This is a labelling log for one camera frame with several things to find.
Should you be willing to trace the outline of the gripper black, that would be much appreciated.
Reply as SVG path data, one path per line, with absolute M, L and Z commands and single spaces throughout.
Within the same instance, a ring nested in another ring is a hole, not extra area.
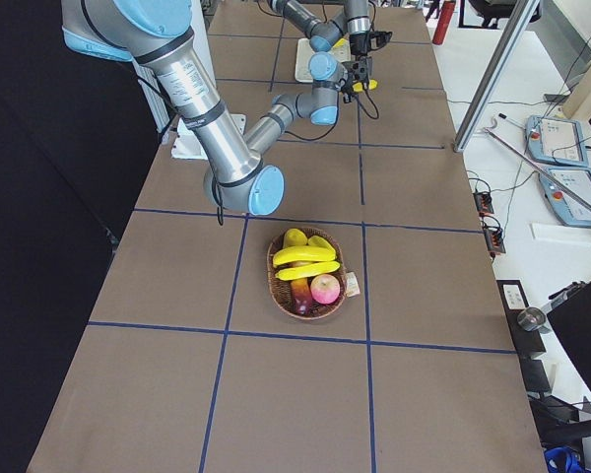
M 371 34 L 372 30 L 349 34 L 352 55 L 369 55 L 371 51 Z
M 347 72 L 344 85 L 353 85 L 355 82 L 367 83 L 370 80 L 370 73 L 372 72 L 371 57 L 361 56 L 357 60 L 344 61 L 343 66 Z

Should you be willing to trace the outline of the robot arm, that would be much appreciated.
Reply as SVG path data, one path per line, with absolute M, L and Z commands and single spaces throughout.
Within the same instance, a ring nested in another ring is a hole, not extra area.
M 372 39 L 369 3 L 365 0 L 345 1 L 339 13 L 322 21 L 299 1 L 271 0 L 270 9 L 288 20 L 309 40 L 314 52 L 329 52 L 342 38 L 349 38 L 354 57 L 368 56 Z
M 285 190 L 283 174 L 265 164 L 263 154 L 299 118 L 314 125 L 337 122 L 339 96 L 352 94 L 357 77 L 330 49 L 347 37 L 351 53 L 366 66 L 372 36 L 365 1 L 345 2 L 326 22 L 297 1 L 272 1 L 269 6 L 308 38 L 314 52 L 308 62 L 312 89 L 276 97 L 270 110 L 241 133 L 194 49 L 190 2 L 61 4 L 64 41 L 70 49 L 107 60 L 136 61 L 155 73 L 181 121 L 205 150 L 210 166 L 205 193 L 217 207 L 261 216 L 279 207 Z

